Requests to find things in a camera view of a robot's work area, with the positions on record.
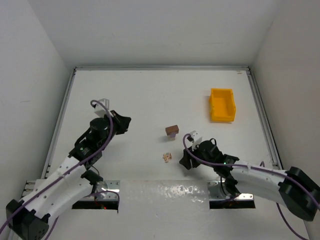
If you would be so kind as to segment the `brown rectangular wooden block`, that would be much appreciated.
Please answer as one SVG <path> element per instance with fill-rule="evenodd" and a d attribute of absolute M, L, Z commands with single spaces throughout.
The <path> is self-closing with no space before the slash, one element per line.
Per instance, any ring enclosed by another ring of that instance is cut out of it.
<path fill-rule="evenodd" d="M 165 133 L 167 136 L 169 135 L 176 135 L 179 133 L 178 125 L 172 125 L 165 128 Z"/>

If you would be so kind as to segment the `yellow plastic bin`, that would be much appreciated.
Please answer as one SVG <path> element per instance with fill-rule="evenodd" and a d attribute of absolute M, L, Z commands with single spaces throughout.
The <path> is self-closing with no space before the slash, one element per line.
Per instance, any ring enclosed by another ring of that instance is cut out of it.
<path fill-rule="evenodd" d="M 235 120 L 236 105 L 232 89 L 212 88 L 209 105 L 212 122 L 231 123 Z"/>

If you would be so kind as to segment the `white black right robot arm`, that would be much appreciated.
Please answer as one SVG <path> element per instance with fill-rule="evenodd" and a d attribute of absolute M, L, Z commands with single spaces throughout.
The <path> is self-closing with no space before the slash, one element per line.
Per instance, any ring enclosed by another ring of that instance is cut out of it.
<path fill-rule="evenodd" d="M 296 217 L 312 222 L 320 209 L 320 187 L 301 169 L 265 168 L 222 153 L 214 138 L 195 141 L 185 147 L 179 163 L 187 170 L 205 165 L 221 178 L 214 187 L 213 200 L 221 205 L 241 194 L 251 194 L 281 204 Z"/>

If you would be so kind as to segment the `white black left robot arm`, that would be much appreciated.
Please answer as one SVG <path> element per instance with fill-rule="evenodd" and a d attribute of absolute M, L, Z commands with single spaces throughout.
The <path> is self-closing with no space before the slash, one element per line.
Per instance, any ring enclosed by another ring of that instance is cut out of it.
<path fill-rule="evenodd" d="M 115 135 L 128 131 L 130 117 L 111 110 L 90 121 L 60 166 L 34 190 L 6 206 L 6 225 L 22 240 L 41 240 L 53 220 L 80 199 L 98 195 L 104 179 L 91 170 Z"/>

